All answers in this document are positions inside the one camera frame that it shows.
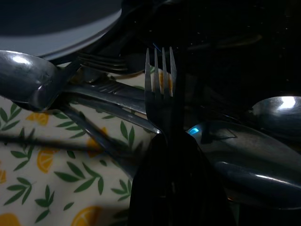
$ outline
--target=spoon bowl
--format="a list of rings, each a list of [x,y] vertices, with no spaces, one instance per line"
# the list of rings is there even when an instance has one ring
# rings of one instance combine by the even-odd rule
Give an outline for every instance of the spoon bowl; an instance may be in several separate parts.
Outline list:
[[[301,141],[301,97],[271,97],[253,106],[252,115],[276,137]]]
[[[0,50],[1,95],[12,101],[28,103],[35,91],[50,82],[57,68],[42,58]]]
[[[301,208],[301,155],[249,127],[223,121],[190,130],[230,199],[272,209]]]

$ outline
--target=green leaf print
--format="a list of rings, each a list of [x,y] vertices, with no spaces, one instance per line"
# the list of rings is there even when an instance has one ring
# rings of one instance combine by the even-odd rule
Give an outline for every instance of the green leaf print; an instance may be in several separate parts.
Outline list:
[[[122,200],[124,200],[124,199],[127,199],[127,198],[130,197],[130,196],[131,196],[130,194],[125,195],[125,196],[122,196],[122,197],[120,197],[117,201],[122,201]]]
[[[132,184],[131,184],[130,180],[127,181],[127,188],[128,188],[128,192],[131,194],[132,193]]]
[[[8,115],[6,114],[6,112],[3,110],[3,108],[0,108],[0,116],[2,118],[2,120],[4,122],[7,122],[8,121]]]
[[[99,160],[100,164],[102,164],[103,166],[107,166],[107,163],[105,162],[105,160]]]
[[[87,171],[88,174],[90,174],[93,177],[100,177],[100,175],[96,172],[94,172],[93,170],[91,170],[85,163],[83,163],[83,166],[85,168],[85,170]]]
[[[78,130],[80,130],[79,133],[77,133],[75,135],[72,135],[70,138],[77,138],[77,137],[81,137],[81,136],[86,134],[86,132],[83,130],[82,127],[80,127],[78,125],[74,125],[75,122],[70,121],[70,119],[66,115],[64,115],[62,113],[54,113],[53,115],[56,118],[59,118],[59,119],[63,119],[63,120],[68,119],[68,121],[60,123],[56,127],[65,128],[68,131],[78,131]],[[85,118],[85,115],[83,114],[83,112],[80,112],[80,115],[81,115],[81,117]]]
[[[10,114],[14,113],[14,111],[16,110],[17,105],[15,103],[13,103],[10,107]]]
[[[116,194],[126,194],[127,193],[126,191],[116,189],[116,188],[111,188],[111,190]]]
[[[135,130],[134,127],[132,126],[130,133],[128,135],[128,145],[130,148],[132,148],[134,140],[135,140]]]
[[[6,189],[8,189],[9,191],[19,191],[26,189],[26,187],[24,185],[12,185],[7,187]]]
[[[44,219],[49,213],[49,206],[52,204],[53,202],[53,198],[54,198],[54,194],[55,192],[53,192],[50,196],[50,188],[48,185],[46,185],[46,189],[45,189],[45,199],[36,199],[35,202],[37,205],[39,205],[40,207],[43,208],[47,208],[47,210],[43,211],[36,219],[35,223],[41,221],[42,219]]]
[[[98,187],[98,192],[99,194],[101,195],[103,193],[103,185],[104,185],[104,182],[103,182],[103,177],[91,170],[84,162],[82,163],[86,172],[91,176],[90,178],[89,177],[86,177],[83,173],[83,171],[77,167],[75,164],[71,163],[71,162],[67,162],[69,168],[71,169],[71,171],[77,176],[73,176],[73,175],[70,175],[70,174],[67,174],[67,173],[63,173],[63,172],[55,172],[55,174],[62,180],[66,181],[66,182],[77,182],[79,180],[84,180],[86,179],[87,181],[85,181],[84,183],[82,183],[78,188],[76,188],[74,190],[75,193],[77,192],[82,192],[82,191],[85,191],[87,190],[93,183],[94,181],[98,178],[98,183],[97,183],[97,187]]]
[[[62,179],[63,181],[66,181],[66,182],[76,182],[76,181],[79,181],[78,178],[76,178],[75,176],[72,176],[70,174],[67,174],[67,173],[55,172],[55,174],[60,179]]]
[[[100,195],[102,195],[103,193],[103,177],[100,177],[97,183],[97,187],[98,187],[98,192]]]
[[[21,190],[20,192],[15,194],[13,197],[11,197],[9,200],[7,200],[4,203],[4,205],[8,205],[8,204],[11,204],[12,202],[16,201],[18,198],[20,198],[23,195],[24,192],[25,192],[25,190]]]
[[[48,200],[48,199],[49,199],[49,196],[50,196],[50,188],[49,188],[49,186],[47,185],[47,186],[46,186],[46,190],[45,190],[45,199]]]
[[[102,117],[102,119],[112,119],[112,118],[115,118],[115,116],[114,115],[107,115],[107,116]]]
[[[74,131],[74,130],[82,130],[82,128],[79,126],[71,126],[71,127],[66,128],[66,130]]]
[[[19,108],[18,110],[16,110],[14,113],[12,113],[9,117],[9,121],[13,120],[20,112],[22,111],[22,108]]]
[[[54,112],[53,113],[53,116],[58,118],[58,119],[68,119],[68,117],[62,113],[59,113],[59,112]]]
[[[91,178],[88,181],[86,181],[85,183],[83,183],[82,185],[80,185],[77,189],[74,190],[75,193],[77,192],[82,192],[87,190],[95,181],[96,178]]]
[[[36,219],[36,221],[34,223],[38,223],[39,221],[41,221],[42,219],[44,219],[45,217],[47,217],[47,215],[50,213],[50,210],[45,210],[44,212],[42,212],[38,218]]]
[[[85,179],[85,175],[76,165],[74,165],[72,162],[69,162],[69,161],[67,162],[67,164],[76,176],[79,176],[80,178]]]
[[[74,123],[75,122],[73,122],[73,121],[67,121],[67,122],[63,122],[63,123],[57,125],[56,127],[66,127],[66,126],[70,126],[70,125],[72,125]]]
[[[122,190],[125,190],[125,191],[127,191],[127,186],[126,186],[126,183],[124,183],[124,181],[123,181],[123,180],[119,180],[119,183],[120,183],[120,185],[121,185],[121,187],[122,187]]]
[[[127,138],[127,128],[126,128],[126,126],[125,126],[125,124],[124,124],[123,121],[121,121],[121,123],[120,123],[120,131],[121,131],[121,133],[122,133],[122,136],[123,136],[125,139],[128,139],[128,138]]]
[[[21,162],[19,165],[17,165],[17,167],[14,169],[14,171],[17,171],[19,169],[21,169],[23,166],[25,166],[29,161],[25,160],[23,162]]]
[[[85,135],[86,132],[85,131],[82,131],[82,132],[79,132],[78,134],[75,134],[74,136],[70,137],[70,138],[77,138],[77,137],[81,137],[83,135]]]
[[[10,151],[10,152],[14,157],[16,157],[18,159],[27,158],[27,155],[22,152],[17,152],[17,151]]]
[[[49,199],[49,205],[51,205],[51,203],[53,202],[53,198],[55,196],[55,192],[53,192],[50,196],[50,199]]]
[[[134,129],[134,127],[133,126],[131,127],[131,130],[128,134],[127,133],[127,128],[126,128],[124,122],[121,121],[120,131],[122,133],[122,136],[127,140],[127,144],[126,144],[127,149],[131,150],[132,147],[133,147],[133,144],[134,144],[134,140],[135,140],[135,129]]]
[[[12,120],[21,112],[22,108],[18,108],[15,103],[10,107],[9,115],[5,112],[3,108],[0,108],[0,118],[3,120],[3,124],[0,121],[1,131],[6,131],[13,128],[16,124],[20,122],[20,120],[13,121]]]
[[[40,207],[48,207],[48,200],[46,200],[46,199],[36,199],[35,202],[36,202]]]
[[[32,187],[30,186],[28,189],[27,189],[27,192],[25,193],[25,195],[23,196],[23,199],[22,199],[22,205],[24,204],[24,202],[26,201],[26,199],[28,198],[30,192],[32,191]]]
[[[17,180],[21,183],[21,185],[11,185],[7,187],[6,189],[9,191],[19,191],[17,194],[12,196],[9,200],[7,200],[4,205],[11,204],[12,202],[16,201],[19,199],[26,191],[25,195],[23,196],[22,199],[22,205],[25,203],[27,200],[30,192],[32,191],[32,184],[26,180],[25,178],[17,178]]]
[[[31,185],[31,183],[25,178],[17,178],[17,180],[24,185]]]
[[[70,158],[75,159],[75,154],[73,151],[67,151],[67,154]]]
[[[64,211],[67,210],[67,209],[69,209],[73,204],[74,204],[74,202],[70,202],[67,205],[65,205]]]
[[[9,130],[9,129],[13,128],[16,124],[19,123],[19,121],[20,121],[20,120],[15,121],[15,122],[13,122],[13,123],[11,123],[11,124],[9,124],[9,125],[3,127],[1,130],[2,130],[2,131],[6,131],[6,130]]]
[[[26,140],[32,140],[33,135],[34,135],[35,129],[31,130],[29,136],[27,137]],[[24,135],[24,128],[21,129],[20,135],[19,137],[21,139],[25,139],[25,135]],[[28,146],[27,145],[21,145],[22,147],[22,152],[21,151],[10,151],[10,153],[18,158],[18,159],[26,159],[25,161],[21,162],[19,165],[17,165],[17,167],[14,169],[14,171],[21,169],[22,167],[24,167],[30,160],[31,156],[32,156],[32,151],[34,150],[35,146],[31,145]]]
[[[127,181],[127,186],[126,186],[126,183],[121,179],[119,180],[119,183],[120,183],[121,189],[111,188],[111,190],[116,194],[123,195],[118,199],[118,201],[122,201],[122,200],[125,200],[125,199],[127,199],[128,197],[131,196],[132,184],[131,184],[131,181],[128,180]]]

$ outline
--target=patterned tablecloth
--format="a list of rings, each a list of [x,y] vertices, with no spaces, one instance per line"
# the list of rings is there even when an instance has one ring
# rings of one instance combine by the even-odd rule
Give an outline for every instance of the patterned tablecloth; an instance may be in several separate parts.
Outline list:
[[[120,79],[144,86],[144,74]],[[139,126],[82,105],[108,136],[132,150],[146,149],[153,134]],[[0,97],[0,131],[97,147],[63,114],[33,113]],[[76,152],[0,144],[0,226],[121,226],[127,219],[131,181],[100,148]]]

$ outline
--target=metal spoon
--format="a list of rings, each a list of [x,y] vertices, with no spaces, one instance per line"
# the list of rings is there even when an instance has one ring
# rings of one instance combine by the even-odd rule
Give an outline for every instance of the metal spoon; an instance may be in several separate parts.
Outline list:
[[[253,106],[251,114],[277,137],[301,141],[301,97],[272,97]]]
[[[228,197],[274,209],[301,208],[301,155],[246,126],[211,121],[188,130],[219,173]]]
[[[0,50],[0,67],[0,95],[12,101],[28,103],[32,111],[43,112],[48,109],[56,97],[65,91],[145,113],[142,100],[101,93],[76,85],[66,86],[68,79],[61,76],[57,67],[36,56]]]

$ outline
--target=spoon handle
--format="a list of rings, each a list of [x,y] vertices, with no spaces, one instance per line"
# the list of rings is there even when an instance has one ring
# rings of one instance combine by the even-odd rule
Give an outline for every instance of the spoon handle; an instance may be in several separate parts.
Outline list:
[[[80,114],[70,106],[61,106],[59,110],[66,114],[77,125],[82,127],[91,138],[100,144],[104,148],[104,151],[121,166],[130,179],[134,178],[138,164],[135,162],[135,157],[132,153],[125,150],[118,150],[118,148],[104,134],[102,134],[86,119],[82,118]]]
[[[29,104],[39,112],[47,110],[79,68],[79,60],[75,59],[64,70],[59,71],[55,78],[41,85],[31,95]]]

